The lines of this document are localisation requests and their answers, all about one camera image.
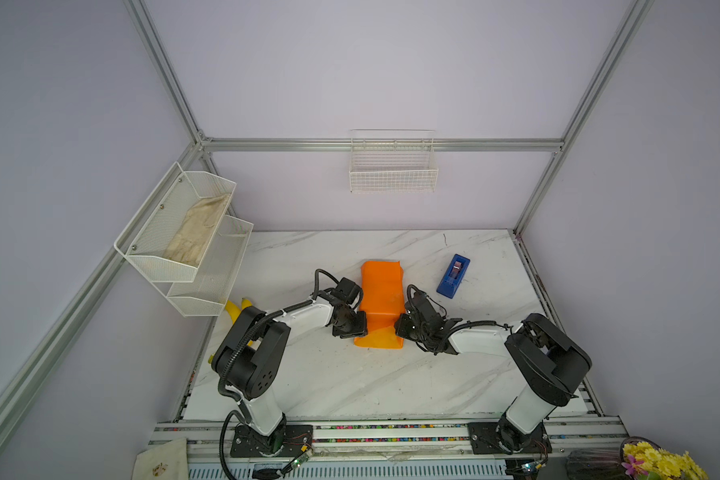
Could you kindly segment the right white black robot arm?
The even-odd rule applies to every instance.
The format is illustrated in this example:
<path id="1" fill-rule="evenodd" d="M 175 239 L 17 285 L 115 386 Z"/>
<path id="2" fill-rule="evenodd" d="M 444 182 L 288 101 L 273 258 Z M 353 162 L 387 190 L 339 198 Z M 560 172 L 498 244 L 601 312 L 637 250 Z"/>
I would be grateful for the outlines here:
<path id="1" fill-rule="evenodd" d="M 505 348 L 525 380 L 488 441 L 507 454 L 532 444 L 549 414 L 576 397 L 592 367 L 590 356 L 541 313 L 529 314 L 517 327 L 496 320 L 447 318 L 419 290 L 408 299 L 394 330 L 433 355 L 493 354 Z"/>

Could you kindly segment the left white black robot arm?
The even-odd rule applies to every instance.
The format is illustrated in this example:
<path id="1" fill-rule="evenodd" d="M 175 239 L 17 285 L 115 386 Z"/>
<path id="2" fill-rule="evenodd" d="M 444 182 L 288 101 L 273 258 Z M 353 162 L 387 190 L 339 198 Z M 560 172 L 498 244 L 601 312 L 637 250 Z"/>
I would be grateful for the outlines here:
<path id="1" fill-rule="evenodd" d="M 266 312 L 244 307 L 211 361 L 218 376 L 217 392 L 234 401 L 241 422 L 270 437 L 286 424 L 283 410 L 269 392 L 280 369 L 294 327 L 331 329 L 340 339 L 368 334 L 366 313 L 359 309 L 364 297 L 360 285 L 336 279 L 296 304 Z"/>

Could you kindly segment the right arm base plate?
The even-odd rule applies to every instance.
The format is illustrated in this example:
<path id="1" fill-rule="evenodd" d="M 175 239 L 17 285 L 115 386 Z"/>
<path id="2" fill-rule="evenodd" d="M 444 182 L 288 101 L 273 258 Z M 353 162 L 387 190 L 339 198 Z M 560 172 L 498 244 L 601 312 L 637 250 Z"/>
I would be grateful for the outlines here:
<path id="1" fill-rule="evenodd" d="M 503 421 L 470 422 L 467 430 L 474 454 L 547 454 L 551 450 L 543 423 L 528 434 Z"/>

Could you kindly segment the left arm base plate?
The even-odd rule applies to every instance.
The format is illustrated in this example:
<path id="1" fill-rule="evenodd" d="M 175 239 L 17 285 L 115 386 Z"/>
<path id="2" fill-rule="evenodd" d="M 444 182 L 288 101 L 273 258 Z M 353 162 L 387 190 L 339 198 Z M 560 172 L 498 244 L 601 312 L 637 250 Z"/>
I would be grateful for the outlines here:
<path id="1" fill-rule="evenodd" d="M 232 458 L 296 457 L 313 442 L 314 427 L 286 424 L 264 436 L 247 425 L 237 425 L 229 443 Z"/>

